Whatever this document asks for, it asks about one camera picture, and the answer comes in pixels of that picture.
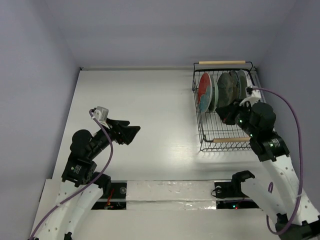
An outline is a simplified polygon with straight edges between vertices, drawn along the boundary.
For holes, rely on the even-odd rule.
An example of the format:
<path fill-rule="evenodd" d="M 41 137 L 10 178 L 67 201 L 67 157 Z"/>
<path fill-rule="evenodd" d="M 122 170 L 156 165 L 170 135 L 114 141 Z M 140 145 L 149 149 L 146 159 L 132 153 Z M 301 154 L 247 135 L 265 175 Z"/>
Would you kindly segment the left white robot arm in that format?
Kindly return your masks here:
<path fill-rule="evenodd" d="M 110 194 L 111 177 L 96 171 L 94 158 L 113 142 L 129 145 L 141 128 L 111 119 L 98 125 L 94 135 L 86 129 L 73 134 L 54 207 L 35 227 L 31 240 L 73 240 L 97 200 Z"/>

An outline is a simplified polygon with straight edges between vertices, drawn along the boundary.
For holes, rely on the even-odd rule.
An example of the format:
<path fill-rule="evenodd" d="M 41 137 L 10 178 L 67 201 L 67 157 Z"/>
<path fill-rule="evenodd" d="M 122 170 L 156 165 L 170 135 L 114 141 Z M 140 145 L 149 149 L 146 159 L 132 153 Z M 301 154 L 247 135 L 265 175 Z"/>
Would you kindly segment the blue floral pattern plate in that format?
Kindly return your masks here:
<path fill-rule="evenodd" d="M 236 100 L 240 97 L 240 94 L 241 94 L 240 79 L 239 79 L 237 72 L 235 70 L 229 71 L 228 74 L 232 78 L 232 84 L 233 84 L 232 99 Z"/>

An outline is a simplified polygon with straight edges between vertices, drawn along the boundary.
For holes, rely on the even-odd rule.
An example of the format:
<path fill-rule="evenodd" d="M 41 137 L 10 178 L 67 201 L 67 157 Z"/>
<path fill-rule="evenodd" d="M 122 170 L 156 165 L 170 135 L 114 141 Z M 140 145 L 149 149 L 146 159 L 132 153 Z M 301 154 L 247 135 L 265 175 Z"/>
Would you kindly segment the white pale blue bowl plate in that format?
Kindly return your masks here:
<path fill-rule="evenodd" d="M 239 78 L 239 81 L 240 81 L 240 94 L 239 94 L 239 98 L 240 99 L 244 99 L 247 97 L 247 91 L 246 91 L 246 88 L 248 86 L 248 83 L 247 83 L 247 76 L 245 74 L 245 72 L 243 70 L 239 70 L 237 72 L 237 76 Z"/>

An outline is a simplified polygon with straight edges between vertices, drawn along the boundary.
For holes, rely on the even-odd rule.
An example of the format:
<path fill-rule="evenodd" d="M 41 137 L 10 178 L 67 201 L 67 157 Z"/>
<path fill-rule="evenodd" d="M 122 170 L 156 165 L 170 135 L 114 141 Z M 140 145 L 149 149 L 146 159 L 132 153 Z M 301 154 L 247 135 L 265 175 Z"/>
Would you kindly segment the dark deer pattern plate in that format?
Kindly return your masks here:
<path fill-rule="evenodd" d="M 218 102 L 217 108 L 226 107 L 234 100 L 235 81 L 227 72 L 220 75 L 217 81 L 218 87 Z"/>

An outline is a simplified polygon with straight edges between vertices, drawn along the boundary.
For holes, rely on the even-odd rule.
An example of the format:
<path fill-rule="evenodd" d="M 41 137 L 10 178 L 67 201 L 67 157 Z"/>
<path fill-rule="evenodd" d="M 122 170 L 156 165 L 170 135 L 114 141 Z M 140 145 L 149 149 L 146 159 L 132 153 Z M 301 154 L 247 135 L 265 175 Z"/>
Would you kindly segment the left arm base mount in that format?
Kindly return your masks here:
<path fill-rule="evenodd" d="M 125 210 L 127 208 L 127 182 L 112 181 L 110 191 L 104 194 L 92 210 Z"/>

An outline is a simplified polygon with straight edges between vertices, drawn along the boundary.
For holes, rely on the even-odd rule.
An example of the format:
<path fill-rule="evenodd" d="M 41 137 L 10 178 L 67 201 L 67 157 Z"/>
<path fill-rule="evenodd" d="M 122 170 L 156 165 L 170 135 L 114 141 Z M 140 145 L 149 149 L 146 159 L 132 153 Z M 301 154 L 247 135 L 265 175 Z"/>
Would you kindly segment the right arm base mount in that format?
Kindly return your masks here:
<path fill-rule="evenodd" d="M 230 181 L 215 181 L 211 196 L 218 210 L 258 209 L 259 206 L 242 192 L 241 184 L 255 175 L 248 170 L 232 175 Z"/>

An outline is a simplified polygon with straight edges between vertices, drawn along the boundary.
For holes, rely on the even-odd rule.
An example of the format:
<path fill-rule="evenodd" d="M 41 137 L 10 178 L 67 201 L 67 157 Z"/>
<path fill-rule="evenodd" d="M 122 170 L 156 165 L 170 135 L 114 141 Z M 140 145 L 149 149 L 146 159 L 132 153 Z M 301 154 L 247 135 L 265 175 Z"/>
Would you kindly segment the red teal flower plate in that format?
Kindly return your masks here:
<path fill-rule="evenodd" d="M 214 111 L 218 105 L 219 90 L 214 77 L 205 72 L 199 81 L 197 103 L 201 113 Z"/>

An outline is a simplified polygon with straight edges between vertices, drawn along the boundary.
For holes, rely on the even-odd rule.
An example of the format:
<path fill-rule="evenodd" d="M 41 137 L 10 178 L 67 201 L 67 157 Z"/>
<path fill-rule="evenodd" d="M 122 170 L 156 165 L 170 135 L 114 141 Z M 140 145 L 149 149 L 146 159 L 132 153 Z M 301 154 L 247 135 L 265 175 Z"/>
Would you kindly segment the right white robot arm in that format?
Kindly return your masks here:
<path fill-rule="evenodd" d="M 234 101 L 215 110 L 226 125 L 237 125 L 249 137 L 249 144 L 270 176 L 269 189 L 276 188 L 276 198 L 259 184 L 249 170 L 232 175 L 231 181 L 214 190 L 216 197 L 229 194 L 252 199 L 275 225 L 275 235 L 282 240 L 310 240 L 320 235 L 320 213 L 303 190 L 284 140 L 274 131 L 276 114 L 263 102 L 241 105 Z"/>

